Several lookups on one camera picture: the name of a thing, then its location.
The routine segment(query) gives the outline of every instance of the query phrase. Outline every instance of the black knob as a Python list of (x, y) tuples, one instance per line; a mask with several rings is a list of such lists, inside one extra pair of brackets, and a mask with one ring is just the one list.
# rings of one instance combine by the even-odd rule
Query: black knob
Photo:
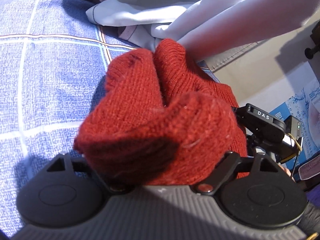
[(103, 206), (101, 188), (91, 178), (76, 176), (69, 154), (58, 154), (17, 196), (17, 209), (31, 224), (46, 228), (77, 225), (93, 217)]
[(304, 55), (306, 55), (307, 59), (313, 59), (313, 55), (320, 51), (320, 45), (315, 46), (313, 49), (306, 48), (304, 51)]

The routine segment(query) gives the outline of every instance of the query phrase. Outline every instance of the circular button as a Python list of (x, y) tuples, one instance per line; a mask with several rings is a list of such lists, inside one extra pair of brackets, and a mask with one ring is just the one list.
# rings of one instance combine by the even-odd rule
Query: circular button
[(248, 197), (260, 206), (272, 207), (284, 200), (284, 193), (275, 186), (256, 185), (248, 190)]
[(204, 193), (209, 193), (209, 192), (213, 191), (213, 186), (206, 184), (206, 183), (202, 183), (202, 184), (198, 185), (197, 188), (200, 192), (204, 192)]
[(67, 185), (50, 185), (40, 193), (40, 200), (50, 206), (62, 206), (73, 201), (77, 196), (76, 190)]

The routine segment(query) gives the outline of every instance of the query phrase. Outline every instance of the blue checkered bedsheet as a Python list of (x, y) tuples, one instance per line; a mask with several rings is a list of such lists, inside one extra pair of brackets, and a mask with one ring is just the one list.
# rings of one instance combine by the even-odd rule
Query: blue checkered bedsheet
[[(104, 95), (108, 64), (134, 48), (92, 25), (85, 0), (0, 0), (0, 228), (21, 226), (15, 198)], [(213, 78), (211, 72), (203, 68)]]

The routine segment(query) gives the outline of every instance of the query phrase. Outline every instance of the yellow rubber band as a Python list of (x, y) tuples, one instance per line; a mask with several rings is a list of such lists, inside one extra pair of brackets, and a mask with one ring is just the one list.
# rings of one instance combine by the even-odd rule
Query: yellow rubber band
[(290, 138), (294, 141), (294, 143), (296, 144), (296, 146), (298, 147), (299, 149), (299, 152), (302, 152), (302, 147), (301, 145), (297, 142), (297, 140), (293, 137), (293, 135), (291, 133), (287, 133), (287, 135), (290, 136)]
[(315, 240), (319, 236), (318, 233), (314, 233), (311, 236), (309, 236), (306, 240)]
[(294, 158), (294, 157), (296, 157), (296, 156), (297, 156), (296, 154), (292, 154), (292, 155), (290, 155), (289, 157), (287, 157), (287, 158), (283, 159), (283, 160), (281, 161), (281, 164), (283, 164), (283, 163), (287, 162), (288, 160), (291, 160), (292, 158)]

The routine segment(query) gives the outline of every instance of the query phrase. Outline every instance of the black device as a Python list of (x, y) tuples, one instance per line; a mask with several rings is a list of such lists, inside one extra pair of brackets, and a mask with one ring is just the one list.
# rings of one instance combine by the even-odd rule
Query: black device
[(312, 49), (310, 48), (305, 49), (304, 54), (307, 59), (313, 59), (314, 54), (320, 51), (320, 21), (312, 29), (312, 33), (310, 37), (314, 42), (315, 46)]
[(234, 108), (237, 120), (252, 132), (247, 136), (249, 156), (254, 156), (255, 149), (260, 147), (277, 163), (285, 163), (299, 155), (302, 145), (301, 122), (293, 116), (282, 121), (268, 112), (251, 104)]
[[(250, 104), (233, 110), (253, 131), (254, 146), (282, 150), (286, 132), (299, 135)], [(240, 172), (249, 175), (235, 179)], [(59, 154), (19, 192), (26, 225), (11, 240), (305, 240), (299, 224), (307, 207), (304, 192), (268, 151), (246, 158), (227, 152), (196, 185), (137, 187), (105, 182), (84, 158)]]

